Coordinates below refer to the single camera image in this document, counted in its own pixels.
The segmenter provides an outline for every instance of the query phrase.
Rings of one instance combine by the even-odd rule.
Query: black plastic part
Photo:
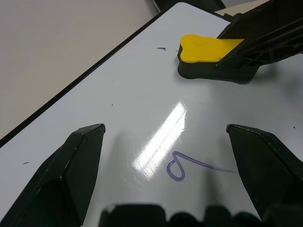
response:
[[[223,206],[210,206],[204,216],[205,227],[238,227],[230,212]]]
[[[245,39],[217,64],[221,70],[250,68],[303,52],[303,1],[274,0],[244,13],[218,36]]]
[[[236,214],[235,219],[240,227],[262,227],[261,221],[247,212]]]
[[[227,13],[224,13],[224,17],[228,20],[234,21],[236,19],[235,16],[229,15]]]
[[[272,133],[229,124],[244,187],[261,219],[274,204],[303,202],[303,163]]]
[[[217,68],[216,63],[197,62],[186,63],[181,60],[182,46],[180,45],[178,58],[178,73],[186,79],[215,79],[232,81],[239,84],[247,84],[254,77],[259,67],[243,68],[241,70],[228,69],[221,70]]]
[[[268,227],[301,227],[303,226],[303,204],[273,205],[266,213],[264,222]]]
[[[41,164],[0,227],[81,226],[94,191],[103,124],[80,128]]]
[[[112,205],[102,211],[99,227],[166,227],[165,212],[157,205]]]
[[[237,15],[218,38],[244,41],[216,63],[185,63],[180,47],[179,74],[187,79],[249,82],[259,66],[303,52],[302,8],[301,0],[271,0]]]
[[[170,218],[169,227],[198,227],[198,221],[185,212],[177,213]]]

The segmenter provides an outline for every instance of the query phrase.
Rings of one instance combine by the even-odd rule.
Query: purple marker drawing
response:
[[[187,161],[190,161],[192,163],[195,163],[197,165],[200,165],[200,166],[204,166],[206,168],[210,168],[210,169],[214,169],[214,170],[219,170],[219,171],[222,171],[222,172],[228,172],[228,173],[235,173],[235,171],[233,170],[228,170],[228,169],[223,169],[223,168],[219,168],[219,167],[214,167],[214,166],[211,166],[209,164],[206,164],[204,162],[200,162],[198,160],[195,160],[193,159],[192,157],[189,157],[187,155],[184,155],[178,151],[174,151],[172,153],[172,156],[174,158],[174,160],[172,160],[166,167],[166,171],[168,173],[168,175],[175,181],[183,181],[183,179],[185,178],[185,171],[184,171],[184,168],[183,166],[181,165],[179,159],[177,158],[177,156],[181,157],[181,158],[184,158],[186,159]],[[174,163],[177,163],[177,165],[179,166],[179,169],[181,170],[181,177],[177,177],[175,176],[171,170],[170,170],[170,167],[174,164]]]

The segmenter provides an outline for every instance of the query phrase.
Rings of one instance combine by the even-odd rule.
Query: purple ink line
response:
[[[219,168],[219,167],[215,167],[215,166],[211,166],[209,164],[206,164],[204,162],[201,162],[201,161],[198,161],[196,159],[193,159],[192,157],[189,157],[187,155],[184,155],[178,151],[174,151],[172,153],[172,156],[174,158],[174,160],[172,160],[166,167],[166,171],[168,173],[168,175],[175,181],[183,181],[184,178],[185,178],[185,171],[184,171],[184,168],[183,166],[181,165],[179,159],[177,158],[177,156],[181,157],[181,158],[184,158],[185,160],[187,161],[190,161],[192,163],[195,163],[197,165],[200,165],[200,166],[203,166],[203,167],[206,167],[206,168],[209,168],[209,169],[214,169],[214,170],[219,170],[219,171],[222,171],[222,172],[227,172],[227,173],[235,173],[235,171],[233,170],[228,170],[228,169],[223,169],[223,168]],[[170,167],[174,164],[174,163],[177,163],[177,165],[179,166],[179,169],[181,170],[181,177],[177,177],[175,176],[171,170],[170,170]]]

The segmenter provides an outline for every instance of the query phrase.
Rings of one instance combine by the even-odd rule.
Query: gray floor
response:
[[[253,0],[222,0],[222,2],[224,3],[224,5],[226,7],[235,6],[235,5],[250,2],[250,1],[253,1]]]

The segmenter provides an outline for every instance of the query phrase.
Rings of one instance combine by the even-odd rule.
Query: whiteboard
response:
[[[112,203],[159,204],[167,219],[187,211],[201,220],[211,204],[256,215],[225,129],[236,123],[272,132],[302,160],[303,55],[261,67],[248,85],[182,78],[181,37],[217,37],[228,23],[176,4],[5,144],[0,218],[72,131],[96,123],[107,131],[85,227],[97,226]],[[177,181],[167,173],[174,151],[235,173],[179,158],[186,176]],[[176,163],[171,171],[181,176]]]

